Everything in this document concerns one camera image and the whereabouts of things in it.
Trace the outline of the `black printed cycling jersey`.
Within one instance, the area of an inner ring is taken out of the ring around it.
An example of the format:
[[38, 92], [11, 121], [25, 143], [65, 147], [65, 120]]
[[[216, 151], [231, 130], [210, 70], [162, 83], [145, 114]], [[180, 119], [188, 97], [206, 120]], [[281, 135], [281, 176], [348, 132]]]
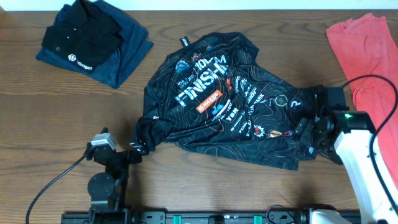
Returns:
[[242, 33], [214, 32], [168, 55], [144, 89], [131, 142], [297, 170], [294, 131], [315, 117], [317, 87], [297, 88], [256, 62]]

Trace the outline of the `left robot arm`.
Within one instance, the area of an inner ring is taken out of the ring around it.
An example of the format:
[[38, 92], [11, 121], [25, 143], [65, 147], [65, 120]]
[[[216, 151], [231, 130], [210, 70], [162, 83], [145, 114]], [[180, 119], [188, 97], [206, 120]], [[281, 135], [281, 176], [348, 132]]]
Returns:
[[140, 215], [125, 203], [129, 166], [142, 162], [142, 156], [149, 151], [139, 144], [133, 144], [129, 151], [117, 151], [117, 142], [108, 128], [87, 144], [83, 156], [104, 166], [104, 171], [95, 174], [88, 182], [87, 191], [91, 197], [90, 223], [141, 222]]

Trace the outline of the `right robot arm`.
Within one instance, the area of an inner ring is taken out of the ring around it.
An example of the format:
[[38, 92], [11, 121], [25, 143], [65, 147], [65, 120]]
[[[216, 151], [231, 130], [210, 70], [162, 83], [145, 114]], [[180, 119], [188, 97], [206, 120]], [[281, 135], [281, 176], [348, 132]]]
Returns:
[[397, 223], [397, 188], [367, 113], [327, 111], [321, 118], [303, 118], [294, 138], [306, 145], [310, 154], [320, 154], [345, 167], [361, 223]]

